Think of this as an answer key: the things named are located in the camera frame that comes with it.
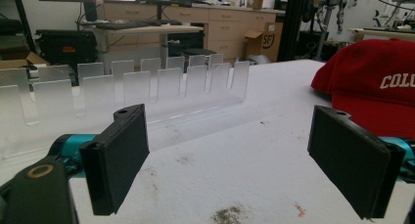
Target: white work surface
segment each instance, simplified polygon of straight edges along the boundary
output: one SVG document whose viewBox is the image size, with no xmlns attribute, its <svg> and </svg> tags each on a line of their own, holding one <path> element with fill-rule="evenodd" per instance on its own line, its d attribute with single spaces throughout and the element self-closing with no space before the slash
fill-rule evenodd
<svg viewBox="0 0 415 224">
<path fill-rule="evenodd" d="M 330 106 L 309 87 L 322 65 L 253 66 L 242 105 L 150 126 L 151 153 L 117 215 L 94 216 L 85 179 L 70 180 L 80 222 L 371 223 L 307 152 L 314 105 Z M 18 167 L 3 167 L 1 182 Z M 414 195 L 414 185 L 396 182 L 375 223 L 403 223 Z"/>
</svg>

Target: red baseball cap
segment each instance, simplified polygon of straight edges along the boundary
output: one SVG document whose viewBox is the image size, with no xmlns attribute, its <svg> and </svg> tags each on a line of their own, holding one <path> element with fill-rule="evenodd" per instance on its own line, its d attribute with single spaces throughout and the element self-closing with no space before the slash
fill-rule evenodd
<svg viewBox="0 0 415 224">
<path fill-rule="evenodd" d="M 317 71 L 311 87 L 377 136 L 415 139 L 415 42 L 362 40 Z"/>
</svg>

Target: cap brim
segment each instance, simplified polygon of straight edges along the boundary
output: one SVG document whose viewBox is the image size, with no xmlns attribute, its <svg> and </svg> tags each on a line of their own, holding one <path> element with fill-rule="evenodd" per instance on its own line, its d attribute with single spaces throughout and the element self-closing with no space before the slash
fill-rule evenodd
<svg viewBox="0 0 415 224">
<path fill-rule="evenodd" d="M 415 108 L 333 94 L 333 109 L 351 114 L 351 120 L 376 136 L 415 139 Z"/>
</svg>

